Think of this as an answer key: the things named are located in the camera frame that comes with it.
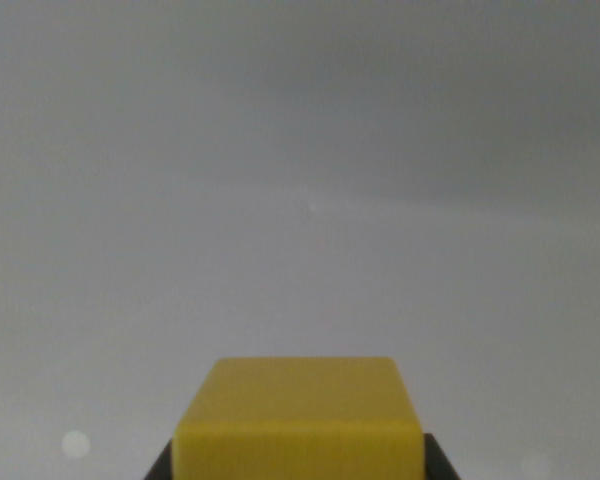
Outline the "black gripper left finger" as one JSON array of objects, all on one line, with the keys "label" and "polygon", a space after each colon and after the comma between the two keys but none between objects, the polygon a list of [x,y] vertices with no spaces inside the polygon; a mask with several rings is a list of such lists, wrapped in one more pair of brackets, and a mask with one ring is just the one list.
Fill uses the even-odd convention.
[{"label": "black gripper left finger", "polygon": [[144,480],[172,480],[171,442],[168,442],[159,454]]}]

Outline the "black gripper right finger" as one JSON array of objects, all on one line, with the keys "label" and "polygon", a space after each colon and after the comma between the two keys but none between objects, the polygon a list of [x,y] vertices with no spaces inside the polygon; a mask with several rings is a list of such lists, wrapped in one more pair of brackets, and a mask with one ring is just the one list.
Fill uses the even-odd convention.
[{"label": "black gripper right finger", "polygon": [[424,446],[426,480],[461,479],[433,434],[424,434]]}]

